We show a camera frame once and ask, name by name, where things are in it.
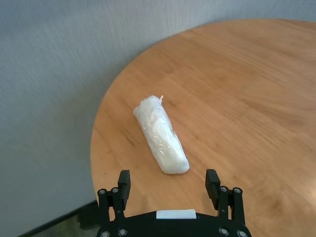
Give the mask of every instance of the white label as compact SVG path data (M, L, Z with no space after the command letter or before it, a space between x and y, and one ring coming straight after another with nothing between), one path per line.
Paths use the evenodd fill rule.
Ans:
M162 210L156 212L156 219L196 219L196 211L190 210Z

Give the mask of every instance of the wooden tabletop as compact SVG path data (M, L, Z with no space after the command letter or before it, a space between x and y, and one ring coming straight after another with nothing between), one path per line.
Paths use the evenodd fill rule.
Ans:
M133 115L164 95L190 170L164 174ZM161 209L216 215L205 171L243 189L254 237L316 236L316 23L236 20L147 49L105 94L91 139L94 188L129 169L126 216Z

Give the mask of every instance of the gray carpet floor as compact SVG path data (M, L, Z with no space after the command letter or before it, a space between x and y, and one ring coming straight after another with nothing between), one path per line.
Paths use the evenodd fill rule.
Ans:
M78 216L73 216L33 237L96 237L99 228L82 230L77 219Z

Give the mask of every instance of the white foam block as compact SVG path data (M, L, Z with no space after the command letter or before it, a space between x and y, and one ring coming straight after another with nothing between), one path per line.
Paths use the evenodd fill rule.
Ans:
M188 171L189 162L162 106L162 97L144 99L134 114L161 170L167 174Z

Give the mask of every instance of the baseboard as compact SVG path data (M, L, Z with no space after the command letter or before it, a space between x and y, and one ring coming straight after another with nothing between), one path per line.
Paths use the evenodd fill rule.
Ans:
M90 205L95 205L95 204L97 204L96 200L92 201L92 202L90 202L90 203L88 203L88 204L86 204L86 205L84 205L84 206L82 206L82 207L80 207L80 208L78 208L76 210L73 210L73 211L71 211L71 212L69 212L69 213L67 213L67 214L65 214L63 216L60 216L60 217L58 217L58 218L56 218L56 219L54 219L54 220L52 220L50 222L47 222L47 223L45 223L45 224L43 224L43 225L41 225L41 226L39 226L39 227L37 227L37 228L35 228L33 230L30 230L30 231L26 232L25 234L22 234L22 235L20 235L18 237L31 237L31 236L39 233L39 232L42 232L42 231L48 229L49 227L52 227L52 226L54 226L54 225L56 225L56 224L58 224L58 223L60 223L60 222L62 222L64 220L72 217L72 216L77 215L82 208L88 207Z

